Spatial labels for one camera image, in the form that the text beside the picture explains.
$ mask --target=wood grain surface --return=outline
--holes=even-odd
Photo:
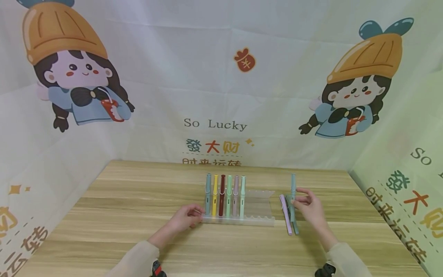
[[[324,252],[301,214],[288,236],[279,194],[297,186],[322,201],[337,237],[375,277],[426,276],[346,172],[112,161],[19,272],[19,277],[103,276],[184,204],[203,204],[206,174],[246,175],[248,189],[275,191],[275,227],[201,224],[161,253],[169,277],[312,277]]]

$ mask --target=sleeve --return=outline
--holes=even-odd
[[[328,120],[329,116],[332,113],[332,106],[327,103],[322,103],[315,109],[315,116],[317,117],[318,122],[325,122]]]
[[[371,107],[366,106],[365,111],[363,112],[363,116],[365,117],[358,125],[357,132],[363,132],[369,128],[372,124],[372,110]]]
[[[347,243],[336,244],[326,257],[328,264],[336,269],[334,277],[372,277],[366,265]]]
[[[149,277],[155,263],[158,264],[159,249],[147,241],[137,243],[105,277]]]
[[[72,100],[69,93],[65,93],[58,86],[52,86],[48,89],[49,101],[56,104],[62,109],[71,109]]]

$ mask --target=orange knitted hat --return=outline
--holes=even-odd
[[[381,34],[351,48],[329,74],[327,83],[380,75],[392,78],[402,55],[402,39],[398,34]]]
[[[32,65],[63,50],[86,51],[108,59],[105,46],[91,25],[61,3],[32,6],[23,19],[23,40]]]

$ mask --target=purple pen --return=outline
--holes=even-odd
[[[283,194],[280,194],[280,202],[284,214],[284,220],[286,221],[286,228],[288,229],[288,235],[292,236],[291,221],[289,220],[288,215],[288,206],[286,205],[286,199]]]
[[[235,175],[234,180],[234,202],[232,202],[232,216],[237,216],[237,201],[238,201],[238,175]]]

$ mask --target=beige sleeve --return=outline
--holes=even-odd
[[[152,264],[159,258],[159,249],[147,241],[137,243],[105,277],[148,277]]]
[[[368,268],[347,243],[340,242],[326,254],[335,267],[334,277],[372,277]]]

